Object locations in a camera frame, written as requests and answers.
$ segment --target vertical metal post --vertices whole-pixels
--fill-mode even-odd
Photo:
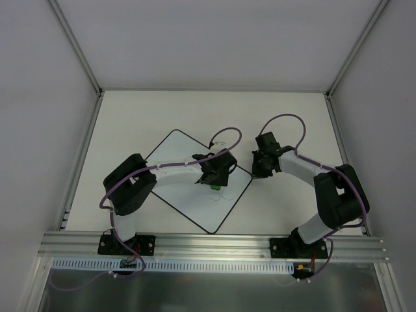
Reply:
[[[101,107],[101,102],[103,101],[103,96],[104,94],[97,98],[96,104],[94,105],[94,109],[91,114],[91,118],[86,127],[83,142],[81,144],[81,148],[79,150],[77,160],[75,162],[75,166],[71,173],[70,184],[68,185],[68,188],[65,193],[64,201],[62,204],[62,211],[58,216],[59,219],[56,220],[56,223],[55,223],[57,225],[57,229],[60,229],[60,225],[62,223],[62,219],[65,215],[65,212],[71,209],[72,201],[75,196],[75,191],[77,190],[79,178],[81,177],[81,172],[83,170],[86,153],[88,151],[88,147],[90,145],[91,138],[92,138],[92,133],[94,132],[94,127],[97,122],[99,109]]]
[[[81,50],[81,47],[76,39],[76,37],[73,34],[73,31],[70,27],[70,24],[68,23],[67,19],[65,18],[65,15],[59,6],[57,0],[46,0],[49,4],[49,7],[52,10],[52,13],[55,15],[60,28],[64,31],[65,37],[68,39],[70,45],[72,46],[73,51],[75,52],[76,57],[78,58],[78,61],[80,62],[88,80],[90,81],[92,87],[96,91],[97,95],[101,94],[101,87],[99,86],[99,83],[96,79],[96,76],[92,72],[92,69],[89,65],[89,63],[86,61],[85,55],[83,53],[83,50]]]
[[[361,34],[358,36],[356,42],[354,43],[352,49],[350,50],[349,54],[347,55],[341,69],[338,71],[337,76],[335,77],[333,83],[328,90],[328,97],[331,99],[333,93],[337,90],[338,86],[340,85],[341,81],[343,80],[345,74],[350,69],[353,61],[356,59],[359,51],[363,47],[363,44],[369,37],[369,34],[373,30],[374,26],[377,24],[378,20],[384,13],[387,5],[390,3],[390,0],[380,0],[377,7],[374,9],[373,13],[371,14],[369,20],[365,24]]]
[[[339,130],[339,125],[338,125],[337,117],[335,116],[332,102],[327,96],[325,96],[325,102],[326,102],[326,108],[328,109],[328,114],[330,115],[332,129],[333,129],[333,132],[335,133],[335,139],[337,140],[339,153],[341,154],[341,159],[343,160],[343,163],[348,164],[349,163],[348,155],[346,154],[344,140]]]
[[[27,296],[21,301],[21,306],[18,311],[24,312],[36,312],[38,311],[42,295],[47,283],[49,271],[51,269],[53,258],[52,257],[38,257],[36,260],[36,268],[34,270],[34,276],[28,285]]]
[[[378,282],[383,294],[384,303],[388,312],[406,312],[402,295],[398,289],[395,275],[390,263],[375,263]]]

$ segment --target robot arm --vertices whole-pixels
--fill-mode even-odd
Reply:
[[[200,161],[212,155],[214,154],[195,154],[188,160],[188,163]],[[140,154],[133,154],[104,179],[105,190],[108,192],[125,176],[147,167],[146,163]],[[153,189],[178,183],[226,187],[228,177],[236,165],[237,160],[230,152],[227,152],[199,164],[160,166],[160,168],[132,177],[109,196],[110,204],[114,209],[114,227],[117,234],[123,241],[128,241],[136,235],[136,212]]]
[[[362,216],[357,198],[341,176],[302,160],[295,155],[294,148],[291,146],[281,147],[271,132],[259,135],[255,140],[259,149],[253,151],[252,175],[254,179],[271,177],[273,171],[285,172],[315,188],[318,213],[295,228],[287,240],[287,246],[295,252],[307,249],[308,246],[320,241],[347,222]],[[335,168],[349,178],[368,212],[369,203],[355,170],[348,164]]]

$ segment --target glass panel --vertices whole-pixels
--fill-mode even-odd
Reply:
[[[59,287],[97,272],[55,270]],[[385,311],[373,265],[330,264],[310,284],[270,274],[148,272],[132,279],[102,276],[76,292],[47,288],[40,311]]]

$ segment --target white board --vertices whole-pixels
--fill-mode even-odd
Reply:
[[[301,116],[307,133],[300,153],[326,164],[341,164],[341,156],[322,94],[273,92],[144,92],[107,91],[84,162],[66,226],[73,231],[105,231],[108,211],[98,207],[105,193],[104,178],[128,156],[149,155],[166,135],[180,128],[208,144],[224,127],[242,131],[233,150],[241,168],[251,172],[254,138],[271,117],[291,112]],[[302,126],[281,118],[267,128],[282,146],[295,145]],[[226,131],[218,141],[228,146],[238,135]],[[286,235],[317,212],[313,187],[288,174],[253,180],[221,225],[221,234]],[[167,203],[150,194],[138,210],[136,228],[148,233],[205,233]],[[345,229],[342,235],[361,235]]]
[[[191,155],[206,155],[209,152],[208,147],[176,129],[146,160],[150,164],[179,162],[189,159]],[[229,176],[228,186],[220,190],[213,190],[209,185],[175,184],[155,188],[153,193],[204,231],[213,234],[218,231],[251,181],[251,174],[237,166]]]

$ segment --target metal plate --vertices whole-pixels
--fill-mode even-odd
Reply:
[[[155,240],[156,237],[153,235],[136,235],[125,243],[132,249],[137,248],[140,255],[153,255],[155,253]],[[110,233],[102,234],[97,247],[99,255],[132,255]]]
[[[76,287],[96,274],[54,270],[53,282],[59,287]],[[50,312],[385,311],[370,264],[330,264],[310,284],[277,274],[148,272],[121,280],[102,276],[77,292],[50,288],[47,292]]]
[[[270,243],[270,256],[273,259],[287,259],[287,258],[312,258],[313,254],[315,254],[316,259],[327,259],[328,258],[328,250],[326,248],[326,243],[324,241],[320,241],[316,243],[313,247],[308,250],[304,250],[301,253],[294,253],[286,248],[281,248],[280,246],[286,241],[286,239],[282,238],[272,238],[269,239]]]

